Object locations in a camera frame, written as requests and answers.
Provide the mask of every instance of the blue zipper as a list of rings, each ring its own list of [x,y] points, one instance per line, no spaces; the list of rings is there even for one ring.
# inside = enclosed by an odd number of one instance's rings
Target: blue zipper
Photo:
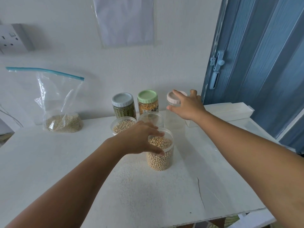
[[[71,75],[68,73],[63,73],[63,72],[59,72],[59,71],[54,71],[54,70],[48,70],[48,69],[42,69],[42,68],[31,68],[31,67],[6,67],[6,69],[10,72],[14,71],[38,71],[38,72],[46,72],[46,73],[53,73],[56,75],[60,75],[60,76],[66,76],[66,77],[70,77],[73,79],[78,79],[81,81],[84,81],[85,78],[84,77],[79,77],[79,76],[75,76],[75,75]]]

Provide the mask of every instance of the forearm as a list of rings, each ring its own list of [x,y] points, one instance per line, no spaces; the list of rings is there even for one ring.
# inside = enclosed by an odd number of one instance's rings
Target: forearm
[[[80,227],[102,184],[122,157],[121,148],[114,144],[104,142],[8,227]]]
[[[298,225],[303,225],[300,222],[304,222],[301,216],[304,212],[304,161],[301,157],[208,112],[198,114],[195,122],[276,218],[293,216]]]

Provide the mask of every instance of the scratch on table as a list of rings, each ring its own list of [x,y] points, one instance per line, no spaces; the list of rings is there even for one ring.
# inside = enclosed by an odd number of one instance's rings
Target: scratch on table
[[[200,185],[199,185],[199,183],[200,183],[200,182],[199,182],[199,178],[197,177],[197,185],[198,185],[198,186],[200,186]],[[205,207],[204,202],[203,202],[203,199],[202,199],[202,195],[201,195],[201,189],[200,189],[200,187],[199,187],[199,192],[200,192],[200,194],[199,194],[199,195],[200,195],[200,197],[201,197],[201,200],[202,200],[202,203],[203,203],[204,209],[206,210],[206,207]]]
[[[221,200],[219,200],[218,199],[218,197],[215,195],[215,193],[213,193],[214,194],[214,196],[216,197],[216,199],[223,205],[223,207],[227,210],[227,208],[224,206],[224,204],[221,202]]]

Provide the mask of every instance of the bag of grain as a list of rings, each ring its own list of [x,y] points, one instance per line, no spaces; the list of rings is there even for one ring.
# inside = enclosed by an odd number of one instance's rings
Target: bag of grain
[[[35,102],[43,109],[44,129],[60,133],[73,133],[81,130],[83,122],[71,110],[77,92],[84,81],[83,77],[54,70],[25,67],[6,67],[8,71],[27,71],[36,75],[40,88],[40,98]]]

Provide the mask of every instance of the person's left hand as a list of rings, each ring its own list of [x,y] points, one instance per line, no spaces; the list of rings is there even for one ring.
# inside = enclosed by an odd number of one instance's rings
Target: person's left hand
[[[164,136],[164,133],[159,132],[157,126],[150,122],[139,121],[130,128],[112,137],[112,142],[123,145],[124,154],[142,153],[149,151],[159,155],[165,155],[164,151],[148,142],[148,137],[154,135],[157,137]]]

